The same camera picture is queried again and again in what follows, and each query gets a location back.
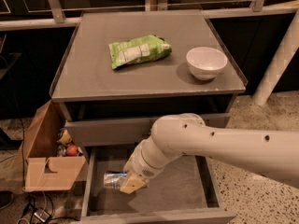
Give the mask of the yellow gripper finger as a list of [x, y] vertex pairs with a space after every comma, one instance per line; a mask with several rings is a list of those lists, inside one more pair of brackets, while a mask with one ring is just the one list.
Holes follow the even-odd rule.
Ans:
[[134, 172], [129, 172], [121, 182], [120, 191], [126, 194], [131, 194], [138, 189], [147, 185], [147, 182]]

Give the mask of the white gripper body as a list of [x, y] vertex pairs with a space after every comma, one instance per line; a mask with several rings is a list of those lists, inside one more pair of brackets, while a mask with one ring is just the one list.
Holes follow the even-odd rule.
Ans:
[[143, 179], [150, 180], [159, 175], [164, 168], [154, 168], [147, 164], [142, 155], [142, 147], [142, 143], [135, 147], [129, 160], [125, 163], [123, 171], [125, 173], [135, 173], [137, 176]]

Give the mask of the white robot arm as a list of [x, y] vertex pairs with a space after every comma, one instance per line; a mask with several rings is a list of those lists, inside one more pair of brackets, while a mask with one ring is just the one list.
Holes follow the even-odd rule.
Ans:
[[193, 113], [157, 119], [123, 167], [120, 191], [146, 186], [183, 155], [204, 156], [299, 188], [299, 133], [209, 127]]

